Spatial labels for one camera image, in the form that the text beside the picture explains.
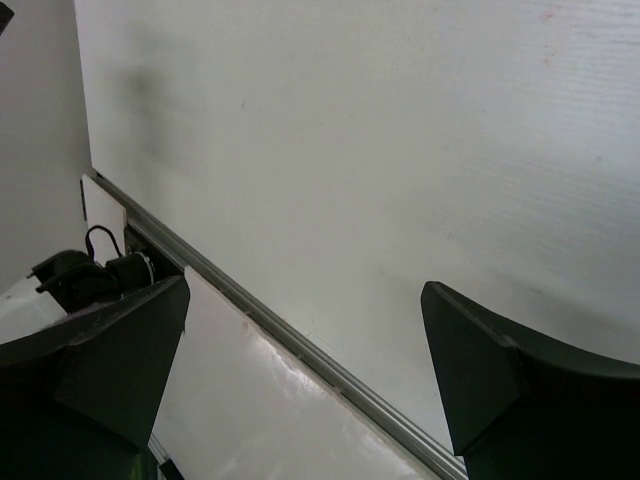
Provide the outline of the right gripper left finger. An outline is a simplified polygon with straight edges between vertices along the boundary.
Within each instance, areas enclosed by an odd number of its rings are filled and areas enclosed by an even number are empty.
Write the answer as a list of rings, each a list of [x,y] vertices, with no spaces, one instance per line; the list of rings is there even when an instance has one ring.
[[[172,276],[2,344],[2,478],[129,478],[189,301],[186,279]]]

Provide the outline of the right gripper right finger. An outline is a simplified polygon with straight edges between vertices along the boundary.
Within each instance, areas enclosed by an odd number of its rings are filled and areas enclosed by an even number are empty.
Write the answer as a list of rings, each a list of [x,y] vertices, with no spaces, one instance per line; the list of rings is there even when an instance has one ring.
[[[440,282],[424,285],[421,309],[469,478],[638,478],[638,365],[556,340]]]

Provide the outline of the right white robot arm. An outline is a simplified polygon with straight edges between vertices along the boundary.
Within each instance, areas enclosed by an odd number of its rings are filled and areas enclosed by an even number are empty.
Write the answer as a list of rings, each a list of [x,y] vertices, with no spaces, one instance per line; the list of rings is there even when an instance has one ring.
[[[193,270],[111,275],[83,252],[1,297],[1,475],[127,479],[152,438],[182,479],[440,474]],[[639,368],[440,282],[421,309],[453,451],[471,479],[635,479]]]

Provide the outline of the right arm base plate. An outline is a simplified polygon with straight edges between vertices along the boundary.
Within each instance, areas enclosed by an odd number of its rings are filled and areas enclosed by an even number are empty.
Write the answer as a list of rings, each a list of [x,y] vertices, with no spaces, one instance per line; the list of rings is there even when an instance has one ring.
[[[94,232],[101,232],[109,238],[115,253],[113,259],[98,259],[97,246],[91,239]],[[124,247],[119,246],[113,232],[103,225],[90,227],[84,240],[88,255],[115,277],[123,292],[147,287],[183,274],[183,270],[174,260],[132,227],[124,228]]]

